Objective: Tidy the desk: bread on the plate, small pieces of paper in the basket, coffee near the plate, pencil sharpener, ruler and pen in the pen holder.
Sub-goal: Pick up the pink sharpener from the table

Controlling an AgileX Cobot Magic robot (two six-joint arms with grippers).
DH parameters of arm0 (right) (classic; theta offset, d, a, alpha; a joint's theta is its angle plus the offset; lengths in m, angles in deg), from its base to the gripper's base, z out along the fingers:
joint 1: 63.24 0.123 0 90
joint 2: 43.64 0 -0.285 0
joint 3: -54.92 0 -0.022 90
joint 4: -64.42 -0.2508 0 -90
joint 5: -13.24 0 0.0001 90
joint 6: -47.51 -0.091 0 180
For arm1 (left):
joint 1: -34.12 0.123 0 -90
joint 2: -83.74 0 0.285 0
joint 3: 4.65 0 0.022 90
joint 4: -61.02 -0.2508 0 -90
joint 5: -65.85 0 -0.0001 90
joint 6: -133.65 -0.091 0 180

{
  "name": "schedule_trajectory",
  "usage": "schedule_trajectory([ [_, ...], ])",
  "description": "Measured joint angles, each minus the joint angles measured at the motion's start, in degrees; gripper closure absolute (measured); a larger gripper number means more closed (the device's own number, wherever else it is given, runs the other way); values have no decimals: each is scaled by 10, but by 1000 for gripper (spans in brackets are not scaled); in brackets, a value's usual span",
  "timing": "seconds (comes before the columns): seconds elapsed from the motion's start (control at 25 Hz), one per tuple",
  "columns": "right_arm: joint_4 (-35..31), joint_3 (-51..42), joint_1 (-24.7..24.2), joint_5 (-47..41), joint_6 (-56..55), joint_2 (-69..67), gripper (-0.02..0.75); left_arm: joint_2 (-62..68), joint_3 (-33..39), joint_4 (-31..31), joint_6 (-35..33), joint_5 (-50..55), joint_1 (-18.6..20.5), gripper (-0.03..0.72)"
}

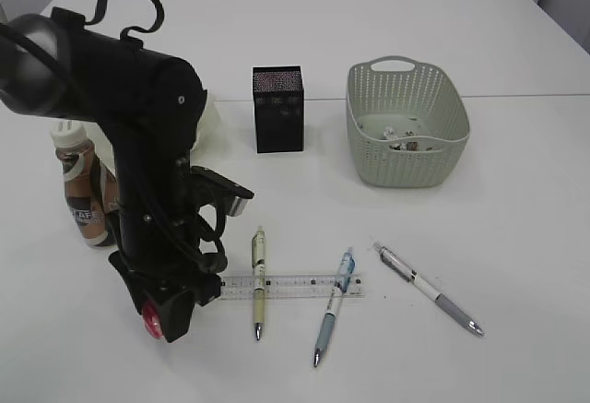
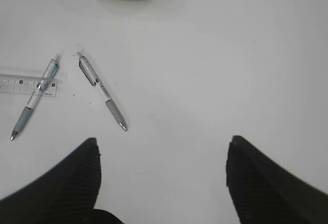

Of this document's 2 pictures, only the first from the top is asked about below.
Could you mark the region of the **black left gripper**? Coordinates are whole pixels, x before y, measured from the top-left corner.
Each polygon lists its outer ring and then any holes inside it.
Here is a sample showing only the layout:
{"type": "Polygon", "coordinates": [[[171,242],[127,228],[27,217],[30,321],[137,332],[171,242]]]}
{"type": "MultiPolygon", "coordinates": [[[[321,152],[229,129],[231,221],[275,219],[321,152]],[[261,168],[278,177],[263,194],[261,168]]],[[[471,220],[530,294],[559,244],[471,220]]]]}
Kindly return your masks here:
{"type": "Polygon", "coordinates": [[[127,136],[111,141],[119,188],[119,251],[112,257],[136,312],[160,308],[167,342],[185,336],[194,304],[220,295],[221,224],[209,225],[191,191],[186,140],[127,136]]]}

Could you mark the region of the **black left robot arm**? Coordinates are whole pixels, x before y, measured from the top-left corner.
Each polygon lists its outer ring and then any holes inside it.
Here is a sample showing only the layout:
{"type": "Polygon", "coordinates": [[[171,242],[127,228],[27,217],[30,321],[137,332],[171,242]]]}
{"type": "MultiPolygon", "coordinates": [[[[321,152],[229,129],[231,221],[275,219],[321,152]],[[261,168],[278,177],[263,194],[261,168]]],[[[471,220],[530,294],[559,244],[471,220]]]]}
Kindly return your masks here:
{"type": "Polygon", "coordinates": [[[220,294],[234,190],[190,162],[207,102],[197,73],[131,33],[95,33],[62,8],[4,24],[1,99],[21,115],[95,123],[110,141],[118,201],[107,215],[117,244],[109,260],[153,337],[173,342],[194,308],[220,294]]]}

